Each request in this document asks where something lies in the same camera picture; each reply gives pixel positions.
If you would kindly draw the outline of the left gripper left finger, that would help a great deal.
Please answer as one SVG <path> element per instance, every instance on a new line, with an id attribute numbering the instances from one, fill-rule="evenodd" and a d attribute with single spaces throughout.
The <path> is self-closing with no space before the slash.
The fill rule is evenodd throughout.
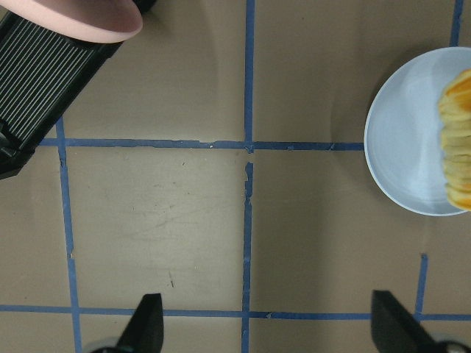
<path id="1" fill-rule="evenodd" d="M 163 348 L 163 303 L 159 293 L 145 294 L 121 334 L 115 352 L 158 353 Z"/>

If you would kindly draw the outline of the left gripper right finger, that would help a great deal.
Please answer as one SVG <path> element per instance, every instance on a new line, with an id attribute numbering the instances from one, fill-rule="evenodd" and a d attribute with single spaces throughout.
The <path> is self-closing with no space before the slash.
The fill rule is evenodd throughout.
<path id="1" fill-rule="evenodd" d="M 387 290 L 372 292 L 371 336 L 382 353 L 447 352 L 447 344 L 435 341 Z"/>

